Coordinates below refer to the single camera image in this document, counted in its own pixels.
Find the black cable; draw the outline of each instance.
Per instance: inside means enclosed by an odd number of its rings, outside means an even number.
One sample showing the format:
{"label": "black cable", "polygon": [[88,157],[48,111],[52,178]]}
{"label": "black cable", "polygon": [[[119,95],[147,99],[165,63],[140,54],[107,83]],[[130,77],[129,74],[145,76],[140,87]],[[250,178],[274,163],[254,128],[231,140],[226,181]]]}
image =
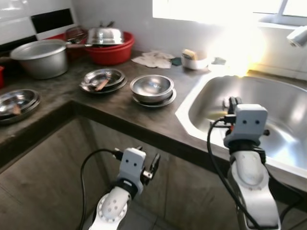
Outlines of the black cable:
{"label": "black cable", "polygon": [[286,207],[282,212],[281,214],[279,215],[279,219],[280,219],[280,222],[283,223],[283,220],[284,220],[284,217],[288,214],[288,212],[294,208],[295,206],[299,205],[300,203],[302,203],[304,201],[304,197],[298,192],[296,191],[295,189],[291,188],[290,186],[278,181],[271,173],[270,171],[268,170],[267,166],[265,165],[265,168],[267,169],[268,171],[268,174],[269,176],[275,181],[277,182],[279,185],[287,188],[288,190],[292,191],[294,194],[296,194],[298,196],[298,200],[295,201],[294,203],[288,205],[288,207]]}
{"label": "black cable", "polygon": [[210,143],[210,135],[211,132],[213,130],[213,128],[215,127],[215,125],[220,122],[220,121],[224,121],[223,118],[220,118],[216,121],[213,122],[213,124],[210,126],[210,129],[208,131],[208,136],[207,136],[207,149],[208,149],[208,153],[211,159],[211,162],[218,174],[218,176],[220,177],[221,181],[223,182],[225,188],[227,189],[227,191],[229,192],[230,196],[233,198],[234,202],[236,203],[236,205],[244,212],[245,216],[253,223],[253,225],[255,226],[255,228],[257,228],[258,230],[264,230],[262,227],[260,227],[260,225],[254,220],[254,218],[249,214],[249,212],[246,210],[246,208],[243,206],[243,204],[241,204],[239,198],[235,195],[234,191],[231,189],[230,185],[228,184],[228,182],[226,181],[226,179],[223,176],[223,173],[221,172],[220,168],[218,167],[215,159],[214,159],[214,155],[212,153],[212,149],[211,149],[211,143]]}
{"label": "black cable", "polygon": [[90,155],[88,155],[85,158],[85,160],[83,161],[83,163],[82,163],[80,177],[81,177],[81,186],[82,186],[82,203],[83,203],[83,207],[82,207],[82,217],[81,217],[81,222],[80,222],[80,225],[79,225],[79,230],[83,229],[83,225],[84,225],[84,221],[85,221],[85,215],[86,215],[86,194],[85,194],[85,185],[84,185],[84,177],[83,177],[84,167],[85,167],[87,161],[92,156],[94,156],[96,153],[99,153],[99,152],[110,152],[112,154],[114,153],[113,151],[108,150],[108,149],[98,149],[98,150],[92,152]]}

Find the sink basin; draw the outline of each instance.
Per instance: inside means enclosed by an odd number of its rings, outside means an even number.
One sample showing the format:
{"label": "sink basin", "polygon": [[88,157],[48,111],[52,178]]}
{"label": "sink basin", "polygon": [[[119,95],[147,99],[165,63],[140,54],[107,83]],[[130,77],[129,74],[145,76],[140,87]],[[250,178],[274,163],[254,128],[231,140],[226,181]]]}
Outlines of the sink basin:
{"label": "sink basin", "polygon": [[[258,77],[216,77],[205,75],[176,112],[186,131],[207,140],[210,122],[224,116],[223,100],[241,97],[245,104],[260,104],[268,110],[266,129],[261,137],[268,157],[307,170],[307,91],[281,81]],[[225,128],[215,128],[212,143],[225,148]]]}

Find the black tile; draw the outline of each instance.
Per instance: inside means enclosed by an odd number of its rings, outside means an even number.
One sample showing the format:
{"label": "black tile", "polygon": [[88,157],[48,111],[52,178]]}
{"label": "black tile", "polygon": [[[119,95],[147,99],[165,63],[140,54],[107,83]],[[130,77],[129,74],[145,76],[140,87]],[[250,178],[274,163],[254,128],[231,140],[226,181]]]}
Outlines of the black tile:
{"label": "black tile", "polygon": [[34,15],[31,19],[37,33],[73,24],[70,9]]}
{"label": "black tile", "polygon": [[13,50],[13,49],[15,49],[15,48],[17,48],[21,45],[24,45],[24,44],[27,44],[27,43],[30,43],[30,42],[34,42],[34,41],[37,41],[37,37],[35,35],[33,35],[31,37],[19,39],[19,40],[13,41],[13,42],[5,43],[3,45],[0,45],[0,53],[11,51],[11,50]]}

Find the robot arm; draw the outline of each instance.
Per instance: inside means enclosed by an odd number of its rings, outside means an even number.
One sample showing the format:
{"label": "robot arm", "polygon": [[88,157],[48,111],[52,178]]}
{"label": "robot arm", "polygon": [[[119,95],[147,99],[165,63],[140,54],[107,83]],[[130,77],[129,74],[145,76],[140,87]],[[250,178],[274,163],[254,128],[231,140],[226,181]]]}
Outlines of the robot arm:
{"label": "robot arm", "polygon": [[117,159],[121,160],[118,179],[110,193],[105,194],[98,202],[96,216],[89,230],[117,230],[126,216],[129,204],[136,195],[143,191],[158,169],[160,155],[152,162],[150,171],[144,167],[146,153],[141,148],[128,148],[118,151]]}
{"label": "robot arm", "polygon": [[[269,190],[269,174],[263,165],[265,152],[258,147],[259,138],[268,134],[264,130],[268,112],[258,104],[240,104],[241,99],[232,97],[229,102],[230,112],[224,117],[225,124],[231,124],[224,138],[230,153],[229,183],[262,229],[280,230],[277,205]],[[255,229],[241,209],[236,207],[236,211],[241,230]]]}

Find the steel plate with spoon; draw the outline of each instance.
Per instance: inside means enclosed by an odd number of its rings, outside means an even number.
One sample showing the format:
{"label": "steel plate with spoon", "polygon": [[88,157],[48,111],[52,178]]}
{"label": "steel plate with spoon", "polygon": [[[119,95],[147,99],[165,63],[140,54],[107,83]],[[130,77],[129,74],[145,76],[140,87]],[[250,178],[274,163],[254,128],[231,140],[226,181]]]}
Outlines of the steel plate with spoon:
{"label": "steel plate with spoon", "polygon": [[16,90],[0,96],[0,124],[11,124],[28,117],[40,98],[33,90]]}
{"label": "steel plate with spoon", "polygon": [[86,92],[105,93],[126,83],[125,75],[118,69],[98,69],[85,75],[80,87]]}

